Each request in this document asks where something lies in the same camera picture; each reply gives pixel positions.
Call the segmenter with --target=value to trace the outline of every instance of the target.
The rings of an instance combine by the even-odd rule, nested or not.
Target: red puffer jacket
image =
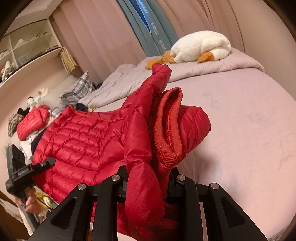
[[[49,107],[41,105],[33,107],[26,117],[17,125],[17,136],[21,141],[26,140],[33,131],[39,130],[46,125],[49,117]]]
[[[177,210],[165,201],[169,173],[206,137],[210,122],[200,107],[180,106],[180,88],[164,91],[171,74],[167,65],[152,70],[118,110],[67,107],[33,157],[33,164],[48,157],[56,163],[34,180],[61,202],[79,183],[101,183],[125,164],[129,178],[126,202],[118,205],[118,232],[137,240],[175,240]]]

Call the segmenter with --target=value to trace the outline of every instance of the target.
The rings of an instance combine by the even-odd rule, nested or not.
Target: wall
[[[37,91],[41,88],[52,89],[61,81],[66,79],[66,73],[61,59],[57,56],[34,70],[15,86],[14,90],[1,96],[0,101],[0,191],[2,191],[9,198],[12,198],[7,193],[5,182],[8,179],[6,156],[3,149],[7,145],[9,137],[7,136],[7,120],[15,114],[19,107],[25,108],[26,101],[29,96],[36,96]]]
[[[263,0],[228,0],[237,18],[245,53],[296,99],[296,42]]]

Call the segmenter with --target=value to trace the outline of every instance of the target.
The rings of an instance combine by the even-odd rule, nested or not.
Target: pink bedsheet
[[[254,68],[190,77],[167,89],[176,86],[182,104],[202,107],[212,125],[180,163],[180,173],[219,183],[267,238],[286,228],[296,213],[296,101]]]

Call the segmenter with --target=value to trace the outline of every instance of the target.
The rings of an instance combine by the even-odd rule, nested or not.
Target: plaid pillow
[[[59,108],[65,109],[67,105],[75,105],[78,101],[95,90],[93,83],[89,80],[89,73],[84,73],[80,79],[60,98]]]

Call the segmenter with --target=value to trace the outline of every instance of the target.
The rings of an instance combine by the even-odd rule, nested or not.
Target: blue curtain
[[[155,0],[117,0],[147,56],[161,56],[178,40]]]

